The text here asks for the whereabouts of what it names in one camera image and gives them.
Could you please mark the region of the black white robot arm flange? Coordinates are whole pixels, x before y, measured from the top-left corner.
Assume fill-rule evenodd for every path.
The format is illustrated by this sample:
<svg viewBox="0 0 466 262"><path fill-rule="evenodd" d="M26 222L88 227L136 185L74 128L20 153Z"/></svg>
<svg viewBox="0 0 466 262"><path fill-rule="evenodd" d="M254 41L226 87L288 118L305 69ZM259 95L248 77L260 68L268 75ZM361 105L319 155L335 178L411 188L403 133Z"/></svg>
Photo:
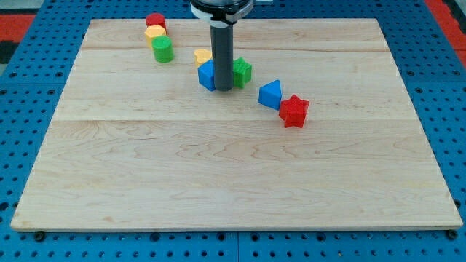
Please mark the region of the black white robot arm flange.
<svg viewBox="0 0 466 262"><path fill-rule="evenodd" d="M190 0L195 17L215 27L234 25L254 7L254 0Z"/></svg>

